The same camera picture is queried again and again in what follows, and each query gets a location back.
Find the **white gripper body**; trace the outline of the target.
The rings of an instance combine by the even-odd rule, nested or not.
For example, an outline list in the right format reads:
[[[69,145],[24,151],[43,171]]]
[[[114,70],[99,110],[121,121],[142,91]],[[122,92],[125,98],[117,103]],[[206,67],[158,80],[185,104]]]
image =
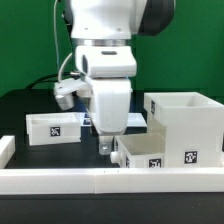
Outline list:
[[[123,134],[127,127],[131,100],[128,78],[91,79],[89,116],[102,136]]]

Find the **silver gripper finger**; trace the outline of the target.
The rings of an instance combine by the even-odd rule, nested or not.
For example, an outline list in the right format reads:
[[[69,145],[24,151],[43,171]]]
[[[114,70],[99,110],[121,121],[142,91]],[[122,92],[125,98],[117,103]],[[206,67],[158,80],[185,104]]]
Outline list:
[[[99,137],[99,154],[109,155],[113,149],[113,136],[100,136]]]

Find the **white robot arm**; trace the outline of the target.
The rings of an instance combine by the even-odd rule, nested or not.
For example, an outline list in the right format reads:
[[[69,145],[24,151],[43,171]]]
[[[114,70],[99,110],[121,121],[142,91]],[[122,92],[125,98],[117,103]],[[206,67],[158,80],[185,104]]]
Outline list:
[[[81,73],[71,90],[87,100],[102,155],[111,152],[113,138],[127,127],[130,79],[137,73],[129,41],[134,35],[161,33],[175,6],[176,0],[65,0],[74,62]]]

